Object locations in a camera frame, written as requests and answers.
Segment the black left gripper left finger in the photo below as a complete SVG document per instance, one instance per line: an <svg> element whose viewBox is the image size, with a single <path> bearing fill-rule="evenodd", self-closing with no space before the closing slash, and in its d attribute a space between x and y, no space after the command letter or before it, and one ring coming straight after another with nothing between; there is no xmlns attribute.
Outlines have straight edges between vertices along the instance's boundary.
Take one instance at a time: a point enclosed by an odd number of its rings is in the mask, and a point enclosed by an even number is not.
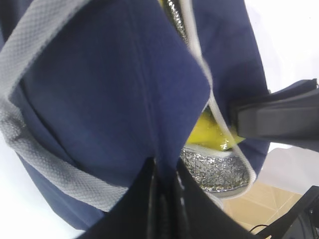
<svg viewBox="0 0 319 239"><path fill-rule="evenodd" d="M156 239L158 177L155 161L146 159L120 201L80 239Z"/></svg>

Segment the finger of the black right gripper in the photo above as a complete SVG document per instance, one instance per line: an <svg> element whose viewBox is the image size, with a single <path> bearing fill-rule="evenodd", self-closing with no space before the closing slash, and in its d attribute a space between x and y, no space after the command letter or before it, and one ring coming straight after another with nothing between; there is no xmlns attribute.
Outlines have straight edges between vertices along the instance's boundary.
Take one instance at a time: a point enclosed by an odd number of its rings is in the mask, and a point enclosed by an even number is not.
<svg viewBox="0 0 319 239"><path fill-rule="evenodd" d="M240 137L319 150L317 79L300 80L280 91L232 103L230 116Z"/></svg>

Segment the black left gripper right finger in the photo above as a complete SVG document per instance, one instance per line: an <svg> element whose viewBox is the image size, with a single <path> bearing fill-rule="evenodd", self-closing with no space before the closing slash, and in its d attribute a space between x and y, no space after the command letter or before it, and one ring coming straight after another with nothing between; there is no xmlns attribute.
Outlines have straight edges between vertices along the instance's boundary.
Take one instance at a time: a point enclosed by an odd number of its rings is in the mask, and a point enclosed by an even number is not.
<svg viewBox="0 0 319 239"><path fill-rule="evenodd" d="M223 212L198 186L180 160L173 190L176 196L178 232L183 239L255 239Z"/></svg>

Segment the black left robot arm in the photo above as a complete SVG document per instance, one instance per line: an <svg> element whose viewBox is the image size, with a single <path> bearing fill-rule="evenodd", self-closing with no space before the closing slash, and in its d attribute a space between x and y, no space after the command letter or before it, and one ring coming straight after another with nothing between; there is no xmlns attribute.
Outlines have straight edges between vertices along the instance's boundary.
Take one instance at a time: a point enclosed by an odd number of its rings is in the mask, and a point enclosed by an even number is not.
<svg viewBox="0 0 319 239"><path fill-rule="evenodd" d="M122 199L81 235L83 239L316 239L319 189L312 186L283 216L257 234L226 215L195 182L182 161L164 186L147 159Z"/></svg>

